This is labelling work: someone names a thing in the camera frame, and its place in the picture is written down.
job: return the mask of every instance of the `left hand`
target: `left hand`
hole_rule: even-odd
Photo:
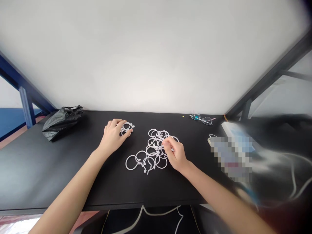
[[[104,135],[101,143],[97,148],[97,151],[99,151],[100,154],[109,157],[122,145],[126,138],[130,136],[133,129],[127,131],[123,136],[119,135],[120,129],[125,122],[127,121],[122,119],[108,121],[107,126],[104,128]]]

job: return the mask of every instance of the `right hand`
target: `right hand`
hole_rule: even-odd
[[[187,170],[190,162],[186,159],[183,144],[175,141],[170,136],[163,140],[162,145],[172,167],[180,173]]]

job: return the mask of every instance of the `black plastic bag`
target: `black plastic bag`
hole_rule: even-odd
[[[75,109],[74,107],[62,107],[45,122],[42,129],[43,135],[51,141],[57,135],[78,123],[82,113],[83,108],[80,105]]]

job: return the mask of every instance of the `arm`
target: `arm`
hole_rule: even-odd
[[[106,159],[117,150],[132,129],[119,136],[126,120],[114,119],[104,128],[99,147],[93,151],[58,197],[52,202],[29,234],[69,233],[85,205],[90,189]]]
[[[235,233],[275,233],[240,199],[188,161],[181,143],[168,137],[163,141],[163,146],[173,168],[192,183]]]

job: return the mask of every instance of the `white wall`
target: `white wall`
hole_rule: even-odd
[[[0,108],[23,108],[20,93],[0,76]]]
[[[307,26],[295,0],[0,2],[0,50],[57,108],[223,114]]]

